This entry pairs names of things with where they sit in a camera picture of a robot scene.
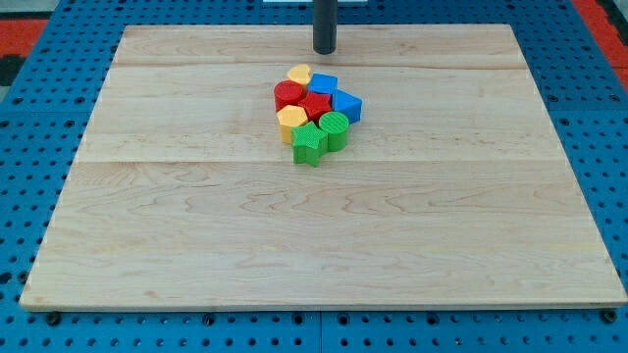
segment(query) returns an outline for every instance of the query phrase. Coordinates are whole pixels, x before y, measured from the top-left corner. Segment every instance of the plastic block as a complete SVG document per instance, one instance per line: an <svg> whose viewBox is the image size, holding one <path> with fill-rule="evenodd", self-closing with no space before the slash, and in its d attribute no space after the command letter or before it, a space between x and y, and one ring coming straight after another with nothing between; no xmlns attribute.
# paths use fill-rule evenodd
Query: plastic block
<svg viewBox="0 0 628 353"><path fill-rule="evenodd" d="M286 105L296 105L301 99L305 90L303 87L291 80L284 80L275 86L275 111L281 111Z"/></svg>
<svg viewBox="0 0 628 353"><path fill-rule="evenodd" d="M305 109L293 105L286 105L277 112L277 119L279 120L279 130L283 143L292 144L292 128L307 124Z"/></svg>
<svg viewBox="0 0 628 353"><path fill-rule="evenodd" d="M357 123L362 115L362 100L337 89L334 95L334 110L346 115L349 123Z"/></svg>
<svg viewBox="0 0 628 353"><path fill-rule="evenodd" d="M319 159L327 153L327 133L318 129L312 122L305 126L292 129L292 151L294 162L307 163L310 166L318 166Z"/></svg>
<svg viewBox="0 0 628 353"><path fill-rule="evenodd" d="M330 94L333 95L338 88L338 78L335 76L322 75L322 74L314 74L312 76L312 80L310 81L310 85L308 90L320 93L320 94Z"/></svg>
<svg viewBox="0 0 628 353"><path fill-rule="evenodd" d="M321 119L321 116L332 111L331 98L332 96L329 94L319 94L308 91L305 98L298 102L298 106L305 109L307 119L310 122L314 122L318 125L318 120Z"/></svg>
<svg viewBox="0 0 628 353"><path fill-rule="evenodd" d="M340 112L325 113L319 120L318 125L322 131L328 134L328 151L337 152L346 146L349 119L345 114Z"/></svg>
<svg viewBox="0 0 628 353"><path fill-rule="evenodd" d="M294 81L307 90L307 85L310 84L312 79L312 69L307 64L300 64L288 71L288 79Z"/></svg>

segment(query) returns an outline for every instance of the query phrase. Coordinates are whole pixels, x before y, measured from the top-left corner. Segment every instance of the green cylinder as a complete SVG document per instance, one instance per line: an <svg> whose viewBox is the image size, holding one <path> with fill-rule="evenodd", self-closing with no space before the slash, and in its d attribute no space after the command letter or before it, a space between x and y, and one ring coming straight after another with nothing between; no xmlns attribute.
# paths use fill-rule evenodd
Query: green cylinder
<svg viewBox="0 0 628 353"><path fill-rule="evenodd" d="M346 146L349 119L345 114L340 112L325 113L318 121L318 126L328 134L328 151L338 152Z"/></svg>

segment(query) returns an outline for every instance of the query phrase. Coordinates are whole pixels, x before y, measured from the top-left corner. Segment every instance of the wooden board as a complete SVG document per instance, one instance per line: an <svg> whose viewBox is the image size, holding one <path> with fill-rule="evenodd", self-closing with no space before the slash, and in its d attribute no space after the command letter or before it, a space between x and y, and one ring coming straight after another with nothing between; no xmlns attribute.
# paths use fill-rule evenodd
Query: wooden board
<svg viewBox="0 0 628 353"><path fill-rule="evenodd" d="M21 302L32 311L448 310L626 302L507 25L130 26ZM272 89L364 99L292 163Z"/></svg>

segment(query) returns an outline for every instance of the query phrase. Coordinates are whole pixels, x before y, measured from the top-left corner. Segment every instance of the yellow block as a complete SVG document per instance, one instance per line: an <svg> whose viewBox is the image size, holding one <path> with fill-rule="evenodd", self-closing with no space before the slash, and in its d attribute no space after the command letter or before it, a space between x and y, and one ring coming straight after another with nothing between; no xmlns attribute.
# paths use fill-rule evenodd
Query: yellow block
<svg viewBox="0 0 628 353"><path fill-rule="evenodd" d="M302 107L286 105L277 112L282 142L292 144L292 128L304 126L307 123L307 114Z"/></svg>
<svg viewBox="0 0 628 353"><path fill-rule="evenodd" d="M288 79L300 84L307 90L307 85L312 79L312 69L307 64L300 64L288 71Z"/></svg>

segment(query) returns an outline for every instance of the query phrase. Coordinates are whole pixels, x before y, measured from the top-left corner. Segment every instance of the green block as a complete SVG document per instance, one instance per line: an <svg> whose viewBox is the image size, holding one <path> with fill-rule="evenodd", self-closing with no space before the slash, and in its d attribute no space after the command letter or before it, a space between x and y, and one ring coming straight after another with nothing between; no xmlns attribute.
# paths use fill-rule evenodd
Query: green block
<svg viewBox="0 0 628 353"><path fill-rule="evenodd" d="M327 153L327 133L316 127L314 122L292 128L292 151L294 162L318 166L318 160Z"/></svg>
<svg viewBox="0 0 628 353"><path fill-rule="evenodd" d="M323 114L318 121L318 126L328 134L328 147L330 152L340 151L346 146L349 131L349 119L340 112Z"/></svg>

